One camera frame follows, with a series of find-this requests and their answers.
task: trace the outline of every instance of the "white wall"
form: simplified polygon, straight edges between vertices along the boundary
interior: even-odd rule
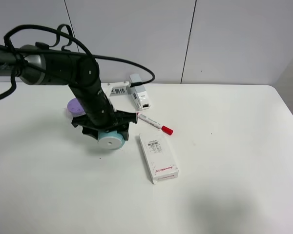
[[[195,0],[66,0],[77,39],[93,54],[140,63],[155,82],[180,83]],[[121,81],[139,68],[99,60],[102,81]]]
[[[38,24],[57,28],[61,23],[69,24],[69,18],[63,0],[0,0],[0,44],[4,44],[3,36],[20,24]],[[15,47],[26,44],[34,45],[41,41],[54,44],[56,37],[48,32],[24,30],[11,38]],[[9,81],[9,77],[0,77],[0,81]]]
[[[293,59],[293,0],[199,0],[183,83],[272,84]]]

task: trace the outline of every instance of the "purple disc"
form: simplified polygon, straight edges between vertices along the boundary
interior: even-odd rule
[[[73,117],[83,116],[85,114],[83,107],[78,102],[77,98],[71,99],[67,104],[67,109]]]

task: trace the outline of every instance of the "white box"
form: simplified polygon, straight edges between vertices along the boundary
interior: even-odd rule
[[[129,78],[130,83],[142,82],[139,74],[131,74]],[[129,88],[129,93],[131,94],[132,99],[139,111],[150,108],[150,100],[148,98],[147,91],[143,85]]]
[[[164,134],[139,134],[139,138],[153,184],[178,177],[179,170]]]

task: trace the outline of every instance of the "printed label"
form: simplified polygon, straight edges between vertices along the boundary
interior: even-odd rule
[[[111,96],[122,95],[122,94],[127,94],[127,89],[125,87],[113,88],[111,91]]]
[[[162,171],[166,171],[168,169],[172,169],[172,167],[165,167],[165,168],[162,168],[162,169],[158,169],[155,172],[162,172]]]
[[[12,70],[12,66],[5,62],[0,62],[0,70]]]
[[[140,118],[141,120],[143,120],[143,121],[145,121],[145,122],[147,122],[147,123],[153,125],[153,126],[156,127],[156,128],[161,128],[161,124],[160,124],[160,123],[158,123],[158,122],[152,120],[152,119],[149,118],[149,117],[146,117],[145,115],[140,114],[140,115],[139,115],[139,118]]]
[[[170,176],[166,176],[166,177],[159,178],[158,180],[160,180],[160,179],[167,179],[167,178],[174,177],[174,176],[175,175],[170,175]]]
[[[152,140],[147,143],[147,150],[150,154],[158,154],[163,152],[161,144],[158,140]]]

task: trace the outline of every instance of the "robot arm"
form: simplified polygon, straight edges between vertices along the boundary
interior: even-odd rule
[[[7,46],[0,45],[0,76],[11,76],[12,84],[12,76],[16,75],[29,85],[68,85],[86,113],[84,116],[73,118],[74,127],[82,126],[83,134],[95,139],[98,139],[99,132],[117,131],[124,140],[128,140],[129,123],[137,123],[137,115],[114,110],[101,88],[99,65],[95,57],[109,58],[70,52],[63,48],[62,51],[51,50],[48,45],[40,42],[36,42],[36,46],[26,45],[15,49],[14,53]],[[18,58],[24,59],[26,63],[20,70],[16,70]],[[127,62],[119,58],[110,60]],[[130,61],[128,63],[142,67]]]

